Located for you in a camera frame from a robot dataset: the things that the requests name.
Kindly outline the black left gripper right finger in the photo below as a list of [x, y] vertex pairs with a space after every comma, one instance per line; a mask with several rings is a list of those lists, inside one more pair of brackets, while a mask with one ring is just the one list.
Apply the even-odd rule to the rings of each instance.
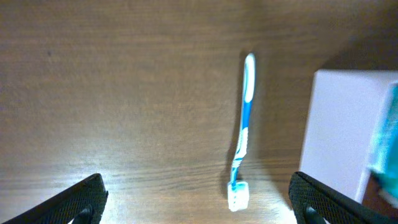
[[298, 224], [397, 224], [396, 219], [362, 206], [304, 172], [292, 174], [289, 199]]

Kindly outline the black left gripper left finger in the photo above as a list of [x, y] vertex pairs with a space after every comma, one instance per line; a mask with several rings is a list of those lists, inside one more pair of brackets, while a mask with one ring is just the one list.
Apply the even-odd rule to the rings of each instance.
[[5, 224], [99, 224], [108, 195], [101, 174], [95, 173], [30, 210], [6, 221]]

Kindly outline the blue Listerine mouthwash bottle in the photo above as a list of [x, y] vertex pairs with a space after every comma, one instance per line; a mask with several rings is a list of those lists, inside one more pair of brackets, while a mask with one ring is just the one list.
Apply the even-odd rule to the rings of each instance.
[[368, 165], [381, 187], [379, 195], [397, 208], [397, 83], [388, 86]]

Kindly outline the blue white toothbrush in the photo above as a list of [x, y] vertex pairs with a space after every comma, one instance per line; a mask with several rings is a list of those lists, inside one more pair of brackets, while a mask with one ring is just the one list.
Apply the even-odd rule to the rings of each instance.
[[247, 154], [249, 121], [254, 98], [256, 84], [256, 58], [253, 53], [248, 53], [244, 59], [243, 66], [243, 91], [241, 103], [241, 115], [239, 120], [239, 136], [231, 163], [230, 180], [227, 184], [228, 208], [231, 212], [237, 212], [248, 208], [249, 185], [247, 182], [238, 180], [240, 165]]

